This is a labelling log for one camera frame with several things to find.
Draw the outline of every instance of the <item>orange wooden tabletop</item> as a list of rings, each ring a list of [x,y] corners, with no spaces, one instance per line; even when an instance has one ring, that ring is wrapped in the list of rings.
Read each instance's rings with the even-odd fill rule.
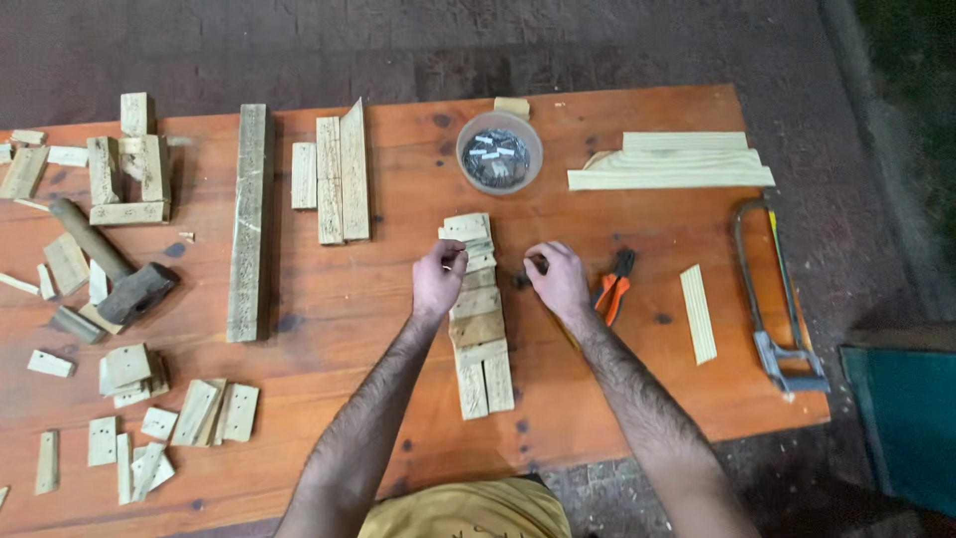
[[[530,99],[544,142],[544,168],[508,197],[471,188],[452,155],[459,129],[491,100],[366,108],[373,240],[326,248],[315,213],[290,209],[291,148],[315,139],[315,118],[346,109],[275,114],[277,270],[271,338],[226,343],[229,258],[239,117],[159,121],[171,139],[174,210],[168,226],[105,233],[137,266],[157,261],[183,284],[151,315],[96,346],[48,326],[57,302],[0,286],[0,486],[12,486],[2,535],[162,536],[279,515],[322,429],[378,360],[411,303],[411,264],[445,217],[488,212],[512,346],[515,410],[464,422],[445,327],[432,346],[405,415],[381,495],[439,482],[484,479],[628,455],[583,359],[554,327],[533,291],[510,287],[525,249],[561,240],[592,279],[621,246],[639,251],[615,331],[713,440],[829,419],[820,393],[785,400],[760,367],[729,223],[756,189],[569,192],[565,170],[591,151],[620,148],[625,130],[744,130],[729,85],[684,86]],[[48,144],[85,146],[120,134],[118,123],[43,129]],[[0,132],[0,140],[8,132]],[[83,168],[49,165],[36,201],[74,198],[89,210]],[[192,232],[185,242],[179,232]],[[771,334],[788,343],[779,270],[765,215],[745,229],[750,262]],[[0,272],[36,283],[43,247],[63,233],[47,213],[0,200]],[[179,243],[182,247],[169,247]],[[699,263],[718,356],[696,366],[680,273]],[[85,288],[63,300],[87,301]],[[172,370],[172,392],[121,410],[98,394],[98,359],[145,341]],[[35,348],[78,364],[61,379],[26,370]],[[227,377],[262,389],[252,440],[221,447],[173,447],[176,476],[142,504],[119,506],[114,465],[86,466],[87,423],[119,414],[134,446],[149,406],[179,411],[189,380]],[[60,431],[60,487],[35,497],[40,434]]]

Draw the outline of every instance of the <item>pliers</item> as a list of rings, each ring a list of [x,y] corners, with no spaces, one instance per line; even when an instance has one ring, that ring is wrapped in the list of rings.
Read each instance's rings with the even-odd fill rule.
[[[604,322],[607,326],[613,325],[614,321],[618,318],[621,298],[624,293],[631,288],[631,281],[627,276],[631,274],[631,270],[634,268],[634,258],[636,257],[637,254],[633,249],[620,249],[618,251],[618,260],[614,264],[614,271],[601,279],[600,288],[591,296],[591,307],[598,310],[604,300],[610,295],[611,304],[604,314]]]

